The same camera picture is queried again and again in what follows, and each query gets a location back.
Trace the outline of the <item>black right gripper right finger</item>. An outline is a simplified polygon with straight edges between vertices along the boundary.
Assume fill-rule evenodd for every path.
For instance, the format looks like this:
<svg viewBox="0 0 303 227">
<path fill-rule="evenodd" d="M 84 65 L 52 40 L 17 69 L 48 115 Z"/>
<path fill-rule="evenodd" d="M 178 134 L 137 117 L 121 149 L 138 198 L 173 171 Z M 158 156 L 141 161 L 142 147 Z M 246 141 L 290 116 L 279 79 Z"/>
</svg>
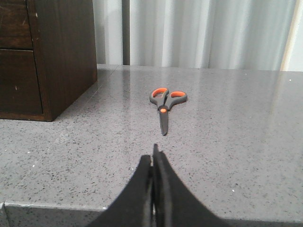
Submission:
<svg viewBox="0 0 303 227">
<path fill-rule="evenodd" d="M 183 184 L 158 145 L 153 148 L 153 198 L 158 227 L 226 227 Z"/>
</svg>

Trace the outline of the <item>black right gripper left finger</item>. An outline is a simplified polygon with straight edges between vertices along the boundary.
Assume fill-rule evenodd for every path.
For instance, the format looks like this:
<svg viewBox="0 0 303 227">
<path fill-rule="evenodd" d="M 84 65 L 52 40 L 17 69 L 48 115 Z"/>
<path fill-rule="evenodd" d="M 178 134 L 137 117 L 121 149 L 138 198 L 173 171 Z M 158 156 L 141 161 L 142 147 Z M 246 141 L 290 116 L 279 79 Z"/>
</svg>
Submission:
<svg viewBox="0 0 303 227">
<path fill-rule="evenodd" d="M 150 227 L 152 225 L 151 157 L 141 156 L 136 171 L 115 201 L 89 227 Z"/>
</svg>

